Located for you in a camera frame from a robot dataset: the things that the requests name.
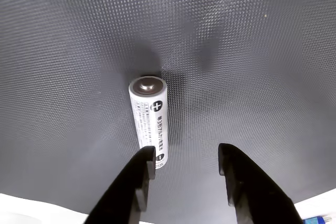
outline battery label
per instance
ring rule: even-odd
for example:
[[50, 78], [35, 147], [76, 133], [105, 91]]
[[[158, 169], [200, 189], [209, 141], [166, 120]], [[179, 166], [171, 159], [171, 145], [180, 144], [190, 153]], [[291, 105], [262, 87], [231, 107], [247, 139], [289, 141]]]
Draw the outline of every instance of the battery label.
[[152, 132], [149, 115], [149, 104], [133, 99], [134, 120], [136, 123], [136, 133], [139, 138], [140, 148], [152, 145]]

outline white battery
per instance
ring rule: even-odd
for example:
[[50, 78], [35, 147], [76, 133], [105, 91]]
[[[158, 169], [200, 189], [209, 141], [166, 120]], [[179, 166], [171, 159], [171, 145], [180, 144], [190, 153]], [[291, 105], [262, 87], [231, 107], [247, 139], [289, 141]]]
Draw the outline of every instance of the white battery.
[[161, 168], [168, 160], [167, 84], [144, 76], [131, 82], [129, 92], [139, 146], [155, 146], [155, 168]]

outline battery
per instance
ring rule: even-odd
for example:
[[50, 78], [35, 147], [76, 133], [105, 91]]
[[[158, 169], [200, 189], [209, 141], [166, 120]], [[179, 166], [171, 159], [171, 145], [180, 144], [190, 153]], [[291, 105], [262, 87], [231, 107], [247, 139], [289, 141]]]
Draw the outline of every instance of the battery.
[[167, 84], [159, 77], [139, 77], [129, 92], [139, 146], [155, 146], [155, 168], [161, 168], [168, 160]]

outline gray mat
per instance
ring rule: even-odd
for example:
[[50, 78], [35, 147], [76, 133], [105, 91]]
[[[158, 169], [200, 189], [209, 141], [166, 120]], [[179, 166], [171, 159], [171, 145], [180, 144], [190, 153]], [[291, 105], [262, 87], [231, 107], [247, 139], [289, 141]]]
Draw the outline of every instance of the gray mat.
[[170, 141], [143, 221], [236, 222], [219, 143], [295, 202], [333, 189], [335, 1], [0, 0], [0, 193], [89, 213], [139, 148], [143, 74]]

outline plus sign symbol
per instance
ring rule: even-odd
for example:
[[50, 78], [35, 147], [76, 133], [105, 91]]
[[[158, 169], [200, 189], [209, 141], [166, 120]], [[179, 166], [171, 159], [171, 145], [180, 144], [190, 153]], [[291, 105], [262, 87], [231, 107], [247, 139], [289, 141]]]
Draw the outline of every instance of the plus sign symbol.
[[154, 112], [159, 111], [162, 108], [162, 101], [156, 101], [151, 105], [151, 110]]

